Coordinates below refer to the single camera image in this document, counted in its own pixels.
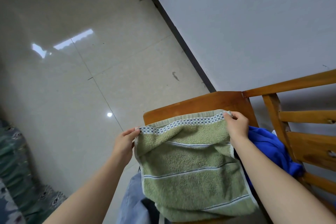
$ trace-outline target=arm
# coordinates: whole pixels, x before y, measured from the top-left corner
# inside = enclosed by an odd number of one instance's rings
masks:
[[[247,137],[248,119],[225,114],[231,144],[274,223],[336,223],[336,217],[303,185],[267,158]]]
[[[121,133],[115,139],[112,155],[105,165],[61,204],[44,224],[102,223],[120,176],[132,158],[132,141],[139,133],[140,130],[134,128]]]

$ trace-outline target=striped towel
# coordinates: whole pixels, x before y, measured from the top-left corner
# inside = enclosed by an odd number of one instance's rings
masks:
[[[142,190],[168,220],[241,216],[258,208],[234,158],[224,112],[187,114],[140,127],[134,152]]]

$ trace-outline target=forearm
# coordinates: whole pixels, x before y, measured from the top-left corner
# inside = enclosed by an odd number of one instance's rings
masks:
[[[234,147],[274,223],[336,222],[324,205],[268,159],[248,138],[236,138]]]
[[[120,159],[112,155],[105,165],[61,204],[44,223],[102,223],[123,170]]]

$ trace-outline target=baseboard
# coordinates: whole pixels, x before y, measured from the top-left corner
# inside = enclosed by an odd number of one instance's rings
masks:
[[[173,24],[173,22],[169,18],[168,14],[164,10],[164,8],[161,5],[160,1],[159,0],[152,0],[152,1],[154,3],[155,7],[160,12],[160,14],[162,15],[163,19],[166,21],[166,23],[167,23],[168,27],[170,28],[171,32],[173,32],[173,35],[175,36],[175,38],[178,41],[178,43],[181,45],[183,51],[187,55],[187,57],[190,60],[191,64],[196,69],[196,72],[198,73],[198,75],[200,76],[200,78],[203,80],[205,86],[208,88],[208,90],[210,92],[215,92],[216,90],[215,90],[214,86],[212,85],[212,83],[210,82],[208,76],[203,71],[202,67],[199,65],[199,63],[196,60],[195,56],[193,55],[193,53],[189,49],[189,47],[186,44],[186,42],[183,40],[181,34],[179,33],[179,31],[177,30],[177,28],[175,27],[175,25]]]

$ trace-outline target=checkered towel border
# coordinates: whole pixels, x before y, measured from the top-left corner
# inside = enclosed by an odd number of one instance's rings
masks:
[[[185,124],[213,124],[216,122],[219,122],[221,120],[224,120],[223,112],[220,112],[214,116],[210,117],[197,117],[197,118],[189,118],[189,119],[183,119],[183,120],[176,120],[162,128],[154,128],[154,127],[139,127],[141,133],[143,134],[157,134],[161,135],[165,133],[166,131],[170,130],[171,128],[175,128],[178,126],[182,126]]]

